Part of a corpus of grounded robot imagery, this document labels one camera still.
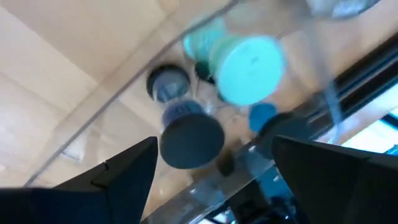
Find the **black cap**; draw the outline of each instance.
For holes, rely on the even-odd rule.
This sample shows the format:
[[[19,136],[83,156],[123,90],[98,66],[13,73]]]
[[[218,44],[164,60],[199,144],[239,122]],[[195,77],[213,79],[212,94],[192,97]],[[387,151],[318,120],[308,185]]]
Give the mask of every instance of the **black cap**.
[[[271,144],[276,136],[287,136],[295,139],[309,139],[312,130],[307,119],[292,113],[280,113],[271,118],[256,137],[258,151],[266,158],[273,159]]]
[[[215,84],[215,81],[210,73],[210,67],[208,62],[197,62],[195,64],[195,73],[200,80],[203,80],[213,85]]]
[[[224,146],[219,122],[205,114],[191,114],[169,124],[160,137],[160,154],[178,169],[194,169],[217,157]]]
[[[151,71],[151,73],[149,74],[148,78],[147,78],[147,92],[149,94],[149,96],[153,99],[154,98],[154,85],[155,85],[155,81],[161,77],[162,75],[165,74],[170,74],[173,73],[174,75],[178,75],[180,78],[178,78],[178,82],[176,84],[178,84],[178,88],[176,90],[174,90],[167,97],[162,97],[161,95],[158,94],[157,96],[157,100],[161,103],[165,103],[169,100],[172,100],[174,98],[178,98],[180,96],[183,96],[184,94],[186,94],[186,92],[189,90],[190,86],[190,78],[189,78],[189,74],[187,71],[185,71],[182,67],[179,67],[178,65],[173,65],[173,64],[165,64],[165,65],[161,65],[155,69],[153,69],[153,71]]]

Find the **clear acrylic box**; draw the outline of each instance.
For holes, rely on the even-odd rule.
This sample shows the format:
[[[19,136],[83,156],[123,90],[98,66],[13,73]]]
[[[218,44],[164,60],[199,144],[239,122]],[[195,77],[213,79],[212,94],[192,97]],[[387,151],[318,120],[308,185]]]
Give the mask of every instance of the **clear acrylic box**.
[[[41,177],[66,181],[149,136],[160,136],[163,108],[148,95],[146,78],[156,66],[175,63],[191,79],[194,98],[211,98],[215,117],[225,131],[221,157],[229,155],[234,170],[228,176],[211,162],[199,169],[175,169],[158,158],[154,181],[143,219],[148,223],[196,223],[207,212],[261,175],[273,161],[250,144],[248,108],[217,98],[213,85],[198,81],[193,60],[183,48],[183,39],[212,21],[221,19],[230,33],[261,34],[275,38],[283,48],[286,70],[272,94],[278,113],[295,110],[310,100],[308,110],[329,108],[338,124],[340,111],[333,89],[334,75],[320,43],[317,20],[306,1],[300,0],[190,0],[179,7],[126,61],[81,104],[78,111],[58,127],[33,170],[27,185],[42,185]]]

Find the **blue cap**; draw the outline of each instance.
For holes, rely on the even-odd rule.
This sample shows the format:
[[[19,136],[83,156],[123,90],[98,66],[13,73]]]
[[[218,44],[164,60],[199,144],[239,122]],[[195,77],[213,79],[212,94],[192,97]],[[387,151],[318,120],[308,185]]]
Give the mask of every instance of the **blue cap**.
[[[249,112],[250,129],[253,132],[258,133],[267,121],[276,114],[276,107],[270,103],[259,103],[252,106]]]

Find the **jar lid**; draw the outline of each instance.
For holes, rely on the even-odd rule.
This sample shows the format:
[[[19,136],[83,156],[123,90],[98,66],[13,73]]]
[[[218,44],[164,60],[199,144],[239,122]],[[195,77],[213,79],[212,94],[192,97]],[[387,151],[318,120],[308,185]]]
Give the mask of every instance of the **jar lid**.
[[[217,157],[224,146],[219,122],[205,114],[191,114],[170,123],[160,137],[163,160],[177,169],[194,169]]]
[[[246,106],[273,93],[284,73],[284,55],[275,38],[253,36],[228,48],[216,65],[215,79],[226,101]]]

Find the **light blue cap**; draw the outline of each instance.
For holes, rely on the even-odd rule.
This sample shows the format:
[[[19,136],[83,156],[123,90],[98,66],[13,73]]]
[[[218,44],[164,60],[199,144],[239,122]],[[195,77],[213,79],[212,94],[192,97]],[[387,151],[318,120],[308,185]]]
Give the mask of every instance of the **light blue cap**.
[[[216,65],[218,91],[237,106],[257,103],[275,91],[285,73],[278,41],[269,36],[241,39]]]

